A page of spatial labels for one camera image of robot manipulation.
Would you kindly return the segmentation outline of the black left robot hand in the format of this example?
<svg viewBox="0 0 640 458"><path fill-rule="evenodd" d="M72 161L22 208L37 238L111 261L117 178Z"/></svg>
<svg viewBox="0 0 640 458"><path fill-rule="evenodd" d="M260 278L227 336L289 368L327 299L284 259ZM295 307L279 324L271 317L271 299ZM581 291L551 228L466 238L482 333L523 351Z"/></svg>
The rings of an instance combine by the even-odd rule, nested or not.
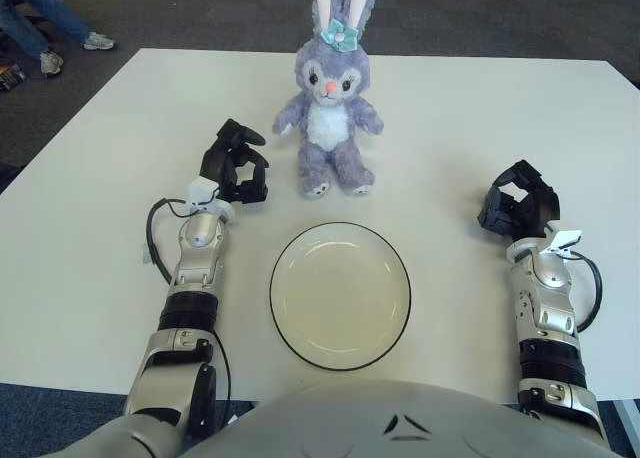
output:
<svg viewBox="0 0 640 458"><path fill-rule="evenodd" d="M267 198L266 169L268 161L252 145L264 146L259 133L229 118L217 132L217 139L204 153L201 177L219 185L218 198L229 203L257 203ZM247 162L254 165L253 178L237 182L236 169Z"/></svg>

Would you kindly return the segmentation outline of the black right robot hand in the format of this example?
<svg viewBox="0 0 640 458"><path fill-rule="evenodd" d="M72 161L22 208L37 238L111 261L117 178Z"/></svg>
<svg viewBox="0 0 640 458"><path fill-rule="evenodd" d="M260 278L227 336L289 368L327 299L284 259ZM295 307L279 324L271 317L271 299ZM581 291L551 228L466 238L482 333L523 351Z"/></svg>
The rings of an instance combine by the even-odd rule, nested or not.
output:
<svg viewBox="0 0 640 458"><path fill-rule="evenodd" d="M509 183L524 190L526 196L518 201L502 192L500 188ZM513 241L544 238L547 223L559 219L557 194L526 160L516 162L493 181L477 216L482 228Z"/></svg>

